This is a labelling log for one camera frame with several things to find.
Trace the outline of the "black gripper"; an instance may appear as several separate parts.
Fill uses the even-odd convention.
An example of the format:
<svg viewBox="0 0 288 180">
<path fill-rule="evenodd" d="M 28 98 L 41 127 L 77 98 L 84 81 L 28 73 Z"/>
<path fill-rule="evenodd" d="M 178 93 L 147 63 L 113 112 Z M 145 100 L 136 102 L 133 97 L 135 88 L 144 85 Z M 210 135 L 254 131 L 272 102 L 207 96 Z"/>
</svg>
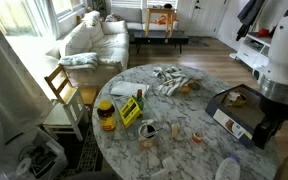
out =
<svg viewBox="0 0 288 180">
<path fill-rule="evenodd" d="M 277 119 L 273 116 L 265 116 L 256 126 L 252 136 L 252 141 L 257 147 L 264 149 L 271 137 L 281 129 L 282 125 L 282 119 Z"/>
</svg>

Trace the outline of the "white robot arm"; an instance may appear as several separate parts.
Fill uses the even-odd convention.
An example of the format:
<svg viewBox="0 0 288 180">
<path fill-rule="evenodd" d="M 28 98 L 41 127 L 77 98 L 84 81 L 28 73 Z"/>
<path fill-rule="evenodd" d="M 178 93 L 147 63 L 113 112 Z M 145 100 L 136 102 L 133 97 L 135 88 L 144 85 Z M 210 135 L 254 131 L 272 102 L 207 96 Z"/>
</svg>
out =
<svg viewBox="0 0 288 180">
<path fill-rule="evenodd" d="M 260 85 L 263 120 L 255 127 L 252 140 L 264 149 L 288 120 L 288 9 L 275 26 L 266 66 L 253 71 Z"/>
</svg>

